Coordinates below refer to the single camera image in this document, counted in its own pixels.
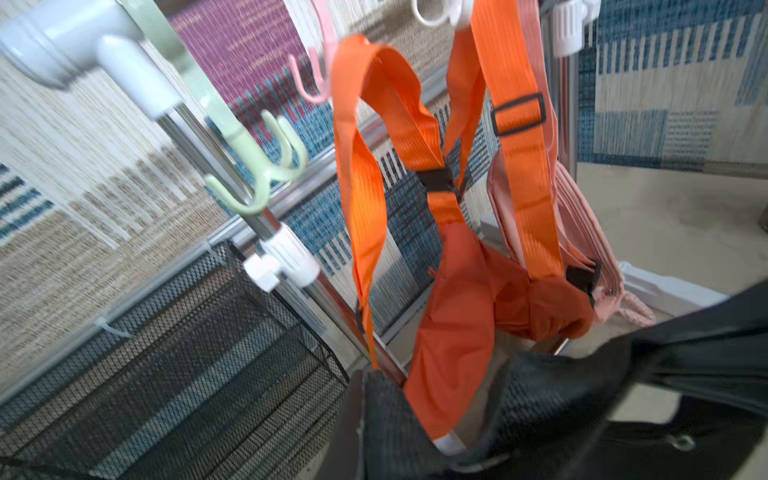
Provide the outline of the orange waist bag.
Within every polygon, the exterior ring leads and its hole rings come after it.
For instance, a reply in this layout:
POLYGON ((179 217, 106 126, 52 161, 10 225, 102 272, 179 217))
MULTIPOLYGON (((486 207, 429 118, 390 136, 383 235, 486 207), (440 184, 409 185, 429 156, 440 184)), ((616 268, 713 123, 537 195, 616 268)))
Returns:
POLYGON ((465 169, 483 102, 500 147, 494 213, 519 263, 517 280, 498 296, 497 325, 531 340, 579 338, 595 318, 590 289, 596 268, 563 257, 554 185, 557 119, 543 59, 535 1, 476 1, 456 31, 447 86, 451 114, 444 149, 461 146, 465 169))
POLYGON ((358 310, 374 332, 371 290, 384 245, 400 218, 388 206, 415 204, 403 232, 404 258, 416 283, 430 288, 404 391, 432 439, 460 422, 482 382, 493 348, 489 251, 466 224, 437 119, 421 99, 420 80, 395 48, 362 35, 345 39, 332 68, 333 130, 341 205, 348 232, 358 310), (406 179, 388 191, 389 175, 363 139, 360 104, 383 121, 406 179))

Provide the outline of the pink waist bag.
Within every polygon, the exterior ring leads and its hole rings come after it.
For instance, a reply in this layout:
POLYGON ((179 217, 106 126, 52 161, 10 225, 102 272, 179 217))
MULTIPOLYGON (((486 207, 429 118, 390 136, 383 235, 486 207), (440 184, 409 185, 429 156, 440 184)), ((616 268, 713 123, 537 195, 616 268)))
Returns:
POLYGON ((593 291, 597 321, 603 322, 620 313, 636 325, 652 326, 656 323, 655 314, 637 296, 625 290, 623 274, 597 217, 567 168, 558 161, 558 119, 549 93, 539 6, 536 1, 518 1, 516 5, 528 60, 544 98, 547 119, 543 133, 563 261, 567 267, 601 267, 593 291))

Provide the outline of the black waist bag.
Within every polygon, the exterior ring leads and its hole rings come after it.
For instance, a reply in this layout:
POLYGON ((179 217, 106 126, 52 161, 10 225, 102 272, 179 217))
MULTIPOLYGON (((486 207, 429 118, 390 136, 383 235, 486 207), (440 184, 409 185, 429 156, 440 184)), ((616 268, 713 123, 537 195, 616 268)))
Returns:
POLYGON ((729 479, 767 428, 767 286, 611 339, 525 353, 494 378, 479 437, 441 453, 402 389, 356 373, 321 479, 729 479))

